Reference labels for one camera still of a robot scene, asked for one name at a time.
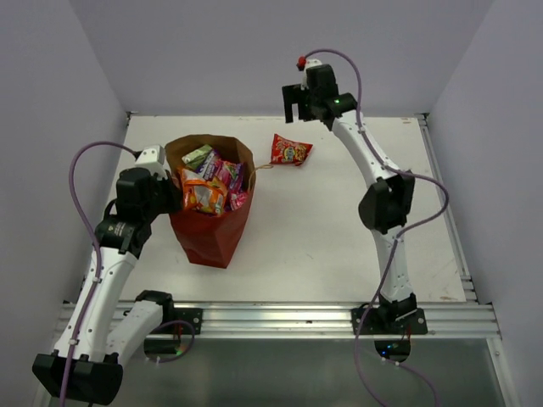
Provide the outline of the orange candy packet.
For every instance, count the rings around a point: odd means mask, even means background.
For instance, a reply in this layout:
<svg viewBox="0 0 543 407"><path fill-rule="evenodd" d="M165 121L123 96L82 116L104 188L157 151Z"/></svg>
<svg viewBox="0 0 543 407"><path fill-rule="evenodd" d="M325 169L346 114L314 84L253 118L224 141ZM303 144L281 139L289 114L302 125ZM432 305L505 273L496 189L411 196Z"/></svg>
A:
<svg viewBox="0 0 543 407"><path fill-rule="evenodd" d="M220 216L225 211L227 203L227 187L217 177L210 181L183 168L180 172L183 208L200 213Z"/></svg>

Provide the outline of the green snack packet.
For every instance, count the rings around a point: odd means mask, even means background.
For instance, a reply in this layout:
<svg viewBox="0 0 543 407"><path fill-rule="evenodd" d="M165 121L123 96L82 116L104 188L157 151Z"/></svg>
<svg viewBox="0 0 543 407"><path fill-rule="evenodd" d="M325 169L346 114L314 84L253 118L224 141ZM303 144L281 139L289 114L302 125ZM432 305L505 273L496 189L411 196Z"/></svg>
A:
<svg viewBox="0 0 543 407"><path fill-rule="evenodd" d="M190 170L196 171L200 165L202 165L207 156L213 151L213 148L205 144L199 148L194 149L192 152L185 154L182 157L182 162L185 167Z"/></svg>

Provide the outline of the purple Fox's berries candy bag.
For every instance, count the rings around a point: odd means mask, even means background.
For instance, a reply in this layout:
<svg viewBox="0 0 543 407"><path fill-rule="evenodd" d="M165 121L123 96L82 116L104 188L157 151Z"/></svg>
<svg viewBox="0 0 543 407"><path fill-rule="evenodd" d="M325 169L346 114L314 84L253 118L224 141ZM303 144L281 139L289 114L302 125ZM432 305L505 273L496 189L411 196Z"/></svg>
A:
<svg viewBox="0 0 543 407"><path fill-rule="evenodd" d="M231 195L239 193L242 189L244 164L224 160L215 149L211 149L196 173L206 181L213 181L216 178Z"/></svg>

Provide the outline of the red peanut snack packet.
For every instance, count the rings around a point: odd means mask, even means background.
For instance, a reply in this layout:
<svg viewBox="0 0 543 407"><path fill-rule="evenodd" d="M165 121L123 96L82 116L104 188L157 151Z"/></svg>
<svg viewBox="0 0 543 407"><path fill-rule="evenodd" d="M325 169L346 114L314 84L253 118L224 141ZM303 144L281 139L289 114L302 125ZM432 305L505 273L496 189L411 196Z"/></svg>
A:
<svg viewBox="0 0 543 407"><path fill-rule="evenodd" d="M295 142L275 134L271 145L270 164L302 165L309 157L313 145Z"/></svg>

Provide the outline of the red paper bag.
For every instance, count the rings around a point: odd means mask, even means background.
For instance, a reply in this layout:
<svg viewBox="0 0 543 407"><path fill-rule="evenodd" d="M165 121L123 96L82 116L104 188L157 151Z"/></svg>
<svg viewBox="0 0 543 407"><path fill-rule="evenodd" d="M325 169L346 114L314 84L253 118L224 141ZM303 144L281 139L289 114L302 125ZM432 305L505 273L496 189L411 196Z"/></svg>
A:
<svg viewBox="0 0 543 407"><path fill-rule="evenodd" d="M248 198L241 208L221 216L183 209L170 215L170 223L190 263L226 268L249 218L256 183L255 164L250 149L237 138L195 134L177 138L165 145L166 161L171 174L175 175L176 169L182 165L182 156L206 144L213 147L222 158L244 165L243 190L248 193Z"/></svg>

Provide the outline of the pink candy packet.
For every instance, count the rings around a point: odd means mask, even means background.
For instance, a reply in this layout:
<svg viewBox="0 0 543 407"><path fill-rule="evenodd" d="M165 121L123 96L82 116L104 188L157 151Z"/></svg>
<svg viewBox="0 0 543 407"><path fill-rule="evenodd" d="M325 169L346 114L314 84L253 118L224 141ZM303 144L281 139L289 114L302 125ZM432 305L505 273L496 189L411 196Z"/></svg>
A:
<svg viewBox="0 0 543 407"><path fill-rule="evenodd" d="M229 195L230 210L240 209L247 201L249 194L245 191L232 192Z"/></svg>

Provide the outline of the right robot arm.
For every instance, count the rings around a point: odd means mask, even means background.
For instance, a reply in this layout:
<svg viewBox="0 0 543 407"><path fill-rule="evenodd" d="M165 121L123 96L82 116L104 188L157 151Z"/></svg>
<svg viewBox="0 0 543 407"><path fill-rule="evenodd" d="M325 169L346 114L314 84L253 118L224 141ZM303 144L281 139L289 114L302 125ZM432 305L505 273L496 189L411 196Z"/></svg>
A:
<svg viewBox="0 0 543 407"><path fill-rule="evenodd" d="M318 59L297 63L302 81L284 86L285 120L321 121L346 147L367 191L358 205L362 224L372 233L380 269L375 298L353 311L360 333L394 333L417 312L400 230L411 211L415 179L385 158L363 122L359 103L339 92L333 68Z"/></svg>

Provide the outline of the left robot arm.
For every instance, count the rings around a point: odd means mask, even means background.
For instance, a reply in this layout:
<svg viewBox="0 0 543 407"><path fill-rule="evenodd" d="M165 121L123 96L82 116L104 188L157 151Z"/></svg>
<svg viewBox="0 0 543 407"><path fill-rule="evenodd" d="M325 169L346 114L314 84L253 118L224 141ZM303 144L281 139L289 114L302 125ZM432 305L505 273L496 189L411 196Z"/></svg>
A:
<svg viewBox="0 0 543 407"><path fill-rule="evenodd" d="M167 170L134 167L120 173L115 206L115 214L104 216L94 232L98 248L67 326L53 351L38 354L32 366L61 405L68 400L110 404L145 337L152 330L168 332L176 323L171 296L145 292L122 322L111 325L153 221L180 209L180 190Z"/></svg>

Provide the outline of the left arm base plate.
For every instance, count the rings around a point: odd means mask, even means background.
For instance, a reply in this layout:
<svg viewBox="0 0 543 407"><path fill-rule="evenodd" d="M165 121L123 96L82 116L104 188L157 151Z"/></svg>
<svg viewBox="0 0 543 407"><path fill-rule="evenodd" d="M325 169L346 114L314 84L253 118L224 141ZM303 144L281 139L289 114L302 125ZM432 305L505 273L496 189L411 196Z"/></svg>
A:
<svg viewBox="0 0 543 407"><path fill-rule="evenodd" d="M171 319L173 321L184 321L189 324L194 330L194 335L197 336L201 333L204 311L201 308L174 308ZM192 335L191 329L181 323L167 327L166 332L179 339L183 336L190 337Z"/></svg>

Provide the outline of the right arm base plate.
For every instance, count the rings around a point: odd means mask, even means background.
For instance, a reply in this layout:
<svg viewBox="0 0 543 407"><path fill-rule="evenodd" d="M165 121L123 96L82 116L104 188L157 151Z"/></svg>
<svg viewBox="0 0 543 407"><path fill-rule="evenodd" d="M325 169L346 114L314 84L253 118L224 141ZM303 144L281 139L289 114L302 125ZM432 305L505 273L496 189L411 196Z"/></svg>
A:
<svg viewBox="0 0 543 407"><path fill-rule="evenodd" d="M350 321L354 334L357 332L363 336L428 334L426 316L423 309L420 308L397 320L385 316L380 308L372 308L368 311L361 328L358 328L366 308L367 304L363 304L350 310Z"/></svg>

